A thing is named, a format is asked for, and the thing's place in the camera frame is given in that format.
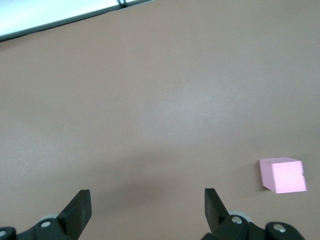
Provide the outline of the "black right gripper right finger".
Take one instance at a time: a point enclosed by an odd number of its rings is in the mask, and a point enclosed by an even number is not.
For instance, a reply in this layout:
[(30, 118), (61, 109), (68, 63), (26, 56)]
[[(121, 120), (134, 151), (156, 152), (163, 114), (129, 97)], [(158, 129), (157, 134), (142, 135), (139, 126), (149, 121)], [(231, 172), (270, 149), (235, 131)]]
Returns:
[(271, 221), (265, 228), (256, 226), (239, 214), (227, 211), (214, 188), (204, 190), (204, 212), (210, 232), (204, 240), (303, 240), (292, 225)]

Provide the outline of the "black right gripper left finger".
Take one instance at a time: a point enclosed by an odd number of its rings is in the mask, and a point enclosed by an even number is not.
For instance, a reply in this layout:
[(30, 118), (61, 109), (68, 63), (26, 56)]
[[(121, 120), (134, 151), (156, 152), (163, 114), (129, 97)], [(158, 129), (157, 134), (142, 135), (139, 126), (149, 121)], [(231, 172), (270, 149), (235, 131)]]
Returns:
[(90, 190), (80, 190), (57, 215), (41, 219), (30, 229), (17, 233), (11, 226), (0, 228), (2, 240), (77, 240), (92, 216)]

